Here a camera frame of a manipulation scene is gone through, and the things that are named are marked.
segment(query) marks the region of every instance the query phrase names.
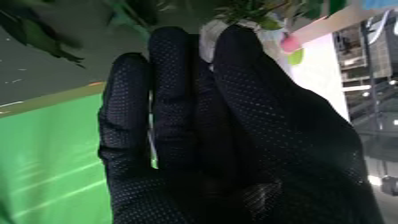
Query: pink object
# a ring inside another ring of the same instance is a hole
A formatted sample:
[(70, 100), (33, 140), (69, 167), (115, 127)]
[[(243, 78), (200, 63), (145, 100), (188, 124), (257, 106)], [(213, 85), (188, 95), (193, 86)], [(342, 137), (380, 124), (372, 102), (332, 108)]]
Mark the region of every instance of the pink object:
[(282, 51), (291, 54), (296, 50), (301, 49), (301, 44), (294, 36), (285, 35), (280, 42)]

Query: green wall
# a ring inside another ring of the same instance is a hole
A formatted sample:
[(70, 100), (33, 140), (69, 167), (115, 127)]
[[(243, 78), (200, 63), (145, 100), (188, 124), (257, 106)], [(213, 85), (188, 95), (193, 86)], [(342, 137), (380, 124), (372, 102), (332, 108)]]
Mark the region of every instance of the green wall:
[(0, 119), (0, 224), (109, 223), (99, 95)]

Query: textured glove fabric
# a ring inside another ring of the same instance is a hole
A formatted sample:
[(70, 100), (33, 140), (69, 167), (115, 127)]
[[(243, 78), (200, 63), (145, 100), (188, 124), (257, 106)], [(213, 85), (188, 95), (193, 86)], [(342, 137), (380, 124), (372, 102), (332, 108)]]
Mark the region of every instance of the textured glove fabric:
[(213, 72), (197, 37), (154, 31), (149, 62), (115, 60), (97, 117), (115, 224), (381, 223), (355, 131), (248, 29), (220, 35)]
[[(97, 117), (115, 224), (250, 222), (239, 197), (218, 193), (220, 184), (200, 174), (195, 162), (188, 39), (181, 29), (159, 29), (150, 64), (138, 54), (122, 55), (113, 63)], [(147, 147), (152, 82), (159, 170), (149, 165)]]
[(273, 179), (280, 184), (262, 223), (381, 223), (351, 126), (324, 99), (294, 85), (260, 51), (253, 32), (237, 26), (221, 33), (213, 68), (220, 93), (253, 142), (245, 163), (250, 181)]

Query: white light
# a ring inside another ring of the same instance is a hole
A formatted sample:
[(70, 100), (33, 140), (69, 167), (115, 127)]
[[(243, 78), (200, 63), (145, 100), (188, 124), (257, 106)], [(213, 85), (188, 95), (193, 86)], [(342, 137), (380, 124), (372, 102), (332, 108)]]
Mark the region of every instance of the white light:
[(380, 179), (380, 177), (369, 175), (367, 176), (367, 180), (369, 180), (369, 184), (372, 186), (381, 186), (381, 179)]
[(0, 108), (1, 108), (1, 107), (6, 107), (6, 106), (10, 106), (10, 105), (15, 105), (15, 104), (19, 104), (19, 103), (22, 103), (22, 101), (15, 101), (15, 102), (12, 102), (12, 103), (6, 103), (6, 104), (0, 105)]
[(349, 86), (342, 88), (344, 92), (351, 92), (351, 91), (358, 91), (358, 90), (367, 90), (371, 88), (369, 85), (362, 85), (362, 86)]

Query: white panel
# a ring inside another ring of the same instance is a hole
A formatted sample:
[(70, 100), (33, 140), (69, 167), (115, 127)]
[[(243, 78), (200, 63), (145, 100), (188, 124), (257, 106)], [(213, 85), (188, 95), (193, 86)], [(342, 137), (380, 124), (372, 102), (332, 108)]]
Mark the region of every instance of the white panel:
[(308, 41), (303, 49), (303, 61), (291, 67), (291, 78), (328, 100), (339, 115), (349, 120), (332, 34)]

